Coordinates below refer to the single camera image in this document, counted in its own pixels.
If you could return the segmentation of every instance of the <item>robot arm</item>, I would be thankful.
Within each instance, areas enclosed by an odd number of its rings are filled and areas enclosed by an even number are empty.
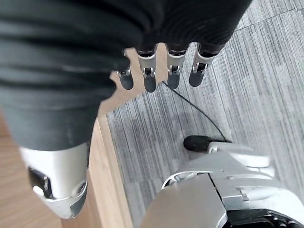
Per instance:
[[[269,157],[211,142],[164,182],[140,228],[303,228],[302,202],[274,174]]]
[[[176,88],[189,43],[189,83],[198,86],[251,0],[0,0],[0,103],[33,191],[71,218],[86,197],[88,144],[101,101],[119,72],[133,86],[122,50],[136,47],[148,92],[155,51],[167,45]]]

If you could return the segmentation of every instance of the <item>black cable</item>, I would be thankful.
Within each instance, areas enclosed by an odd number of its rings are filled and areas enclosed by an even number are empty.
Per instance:
[[[171,91],[173,91],[177,96],[179,96],[181,99],[183,99],[184,101],[186,101],[188,104],[190,104],[192,107],[194,107],[196,110],[198,110],[200,113],[202,113],[212,124],[213,126],[215,126],[215,128],[218,130],[218,132],[220,133],[220,135],[223,137],[225,142],[228,142],[226,137],[224,136],[223,132],[220,130],[220,128],[215,124],[215,122],[200,108],[198,108],[194,103],[192,103],[191,101],[189,101],[187,98],[185,98],[183,95],[181,95],[180,93],[176,92],[174,89],[171,89],[167,83],[164,83]]]

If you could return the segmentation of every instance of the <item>robotic hand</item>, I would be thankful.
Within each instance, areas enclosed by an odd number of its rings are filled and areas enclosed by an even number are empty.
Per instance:
[[[198,86],[251,0],[0,0],[0,103],[33,191],[58,216],[86,199],[89,142],[117,71],[133,86],[125,48],[136,47],[145,88],[155,90],[155,51],[167,46],[175,89],[189,43]]]

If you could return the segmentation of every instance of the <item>gray carpet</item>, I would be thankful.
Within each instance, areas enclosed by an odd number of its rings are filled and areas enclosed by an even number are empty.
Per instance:
[[[273,156],[278,177],[304,200],[304,1],[254,0],[203,83],[188,83],[189,49],[177,91],[224,135]],[[108,114],[134,226],[165,178],[196,155],[191,134],[221,138],[164,84]]]

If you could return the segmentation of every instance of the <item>silver metal panel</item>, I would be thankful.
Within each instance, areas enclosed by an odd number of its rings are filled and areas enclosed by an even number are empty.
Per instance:
[[[226,221],[219,195],[203,174],[162,189],[140,228],[221,228]]]

